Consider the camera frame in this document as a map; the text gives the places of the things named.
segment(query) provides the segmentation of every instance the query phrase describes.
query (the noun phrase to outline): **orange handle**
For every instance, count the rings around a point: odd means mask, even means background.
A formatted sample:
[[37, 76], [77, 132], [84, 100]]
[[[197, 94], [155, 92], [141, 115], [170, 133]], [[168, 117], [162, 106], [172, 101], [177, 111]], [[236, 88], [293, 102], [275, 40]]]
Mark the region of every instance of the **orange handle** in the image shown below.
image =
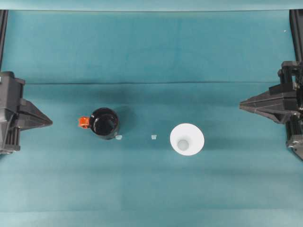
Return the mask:
[[79, 127], [88, 129], [89, 128], [89, 117], [79, 118]]

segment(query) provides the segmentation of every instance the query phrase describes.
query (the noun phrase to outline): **white cup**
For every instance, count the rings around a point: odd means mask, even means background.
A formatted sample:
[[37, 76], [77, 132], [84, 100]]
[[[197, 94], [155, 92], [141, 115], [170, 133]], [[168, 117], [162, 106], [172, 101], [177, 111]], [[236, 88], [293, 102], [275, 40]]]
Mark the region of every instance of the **white cup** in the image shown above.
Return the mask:
[[171, 131], [170, 144], [179, 154], [191, 156], [202, 150], [204, 136], [197, 126], [183, 123]]

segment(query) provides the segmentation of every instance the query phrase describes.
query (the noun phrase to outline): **small white piece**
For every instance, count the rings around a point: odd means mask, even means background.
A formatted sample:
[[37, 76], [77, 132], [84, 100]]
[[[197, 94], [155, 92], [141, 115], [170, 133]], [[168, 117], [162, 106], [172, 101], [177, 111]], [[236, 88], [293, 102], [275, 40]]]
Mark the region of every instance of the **small white piece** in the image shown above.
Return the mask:
[[122, 137], [123, 137], [122, 135], [117, 135], [117, 136], [116, 136], [116, 140], [121, 140]]

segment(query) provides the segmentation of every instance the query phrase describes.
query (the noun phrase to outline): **table surface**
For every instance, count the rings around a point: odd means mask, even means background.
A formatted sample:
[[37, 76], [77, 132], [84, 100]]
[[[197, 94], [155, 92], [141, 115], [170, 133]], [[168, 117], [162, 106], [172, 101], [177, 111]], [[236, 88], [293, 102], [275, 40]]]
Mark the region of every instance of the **table surface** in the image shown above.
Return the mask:
[[[238, 109], [294, 60], [288, 11], [11, 11], [3, 57], [53, 120], [0, 156], [3, 226], [301, 226], [284, 126]], [[102, 106], [121, 140], [77, 126]], [[205, 135], [192, 157], [169, 143], [183, 122]]]

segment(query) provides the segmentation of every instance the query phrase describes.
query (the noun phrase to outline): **teal fabric backdrop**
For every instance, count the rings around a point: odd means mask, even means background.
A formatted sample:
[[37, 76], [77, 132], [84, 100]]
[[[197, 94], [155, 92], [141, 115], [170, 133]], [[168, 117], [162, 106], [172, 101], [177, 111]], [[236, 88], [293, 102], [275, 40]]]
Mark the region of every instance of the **teal fabric backdrop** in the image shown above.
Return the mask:
[[[284, 126], [238, 109], [284, 60], [288, 11], [10, 12], [3, 69], [53, 126], [0, 157], [1, 226], [301, 226], [303, 164]], [[122, 140], [78, 128], [101, 106]], [[205, 135], [195, 156], [169, 144], [182, 122]]]
[[289, 12], [11, 11], [2, 70], [27, 83], [278, 81]]

